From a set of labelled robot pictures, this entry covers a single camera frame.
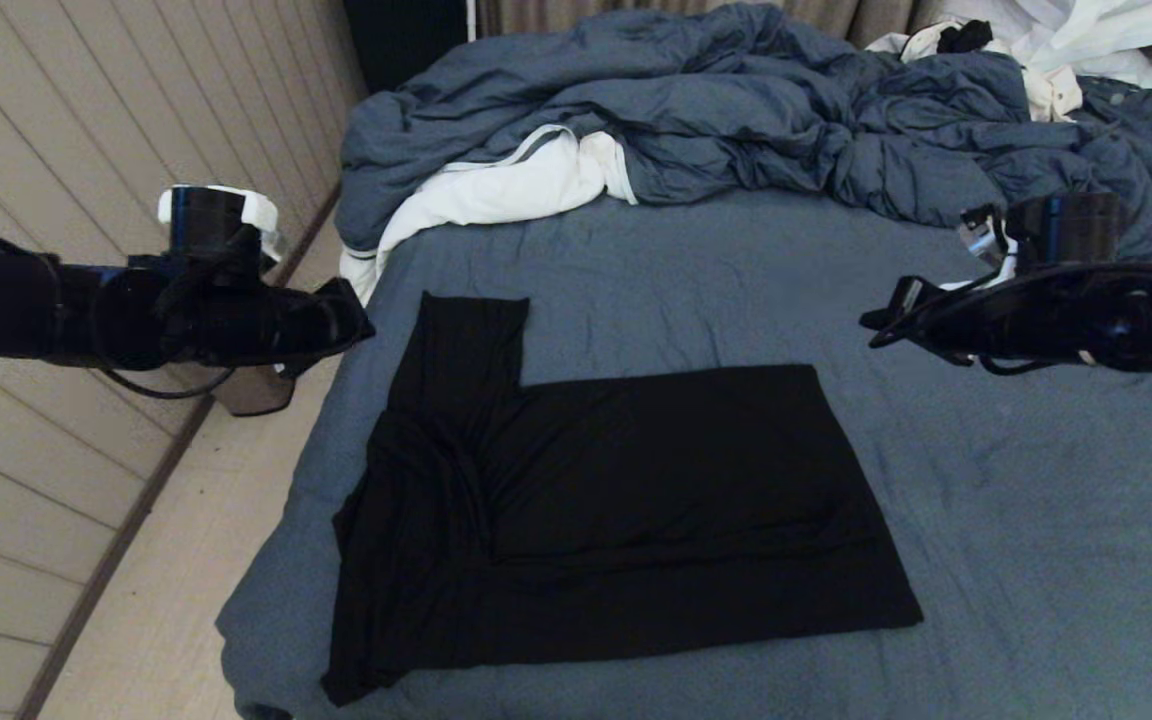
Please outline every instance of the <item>curtain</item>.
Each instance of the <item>curtain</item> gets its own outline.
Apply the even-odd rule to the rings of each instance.
[[[559,32],[581,18],[622,8],[695,14],[730,0],[477,0],[482,35]],[[795,18],[864,47],[887,32],[905,32],[918,0],[774,0]]]

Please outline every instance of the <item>wooden floor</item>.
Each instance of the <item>wooden floor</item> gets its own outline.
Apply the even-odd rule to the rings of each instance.
[[[293,287],[338,273],[334,218]],[[291,406],[232,418],[215,406],[166,483],[83,629],[44,720],[236,719],[212,626],[282,515],[291,470],[338,359],[310,369]]]

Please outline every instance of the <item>white wall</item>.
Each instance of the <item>white wall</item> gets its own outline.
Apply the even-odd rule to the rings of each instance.
[[[339,0],[1,0],[0,233],[122,264],[162,250],[166,185],[219,182],[273,197],[301,237],[362,92]],[[191,410],[0,359],[0,717]]]

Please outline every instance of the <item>black garment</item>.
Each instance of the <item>black garment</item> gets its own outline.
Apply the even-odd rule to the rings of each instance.
[[[526,301],[420,303],[335,516],[323,683],[922,620],[809,365],[521,388]]]
[[[986,20],[969,20],[962,28],[947,26],[941,32],[941,40],[935,45],[938,55],[950,53],[972,53],[973,50],[990,45],[993,40],[993,28]]]

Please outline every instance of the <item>mattress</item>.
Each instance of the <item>mattress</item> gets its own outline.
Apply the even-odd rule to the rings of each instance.
[[[596,200],[554,218],[442,227],[399,247],[297,465],[283,520],[225,606],[223,670],[248,719],[380,717],[1152,717],[1152,376],[1015,378],[861,313],[902,274],[986,272],[954,232],[826,197],[732,191]],[[338,708],[332,515],[420,294],[531,300],[522,382],[718,366],[814,366],[925,614],[914,628],[614,662],[417,670]]]

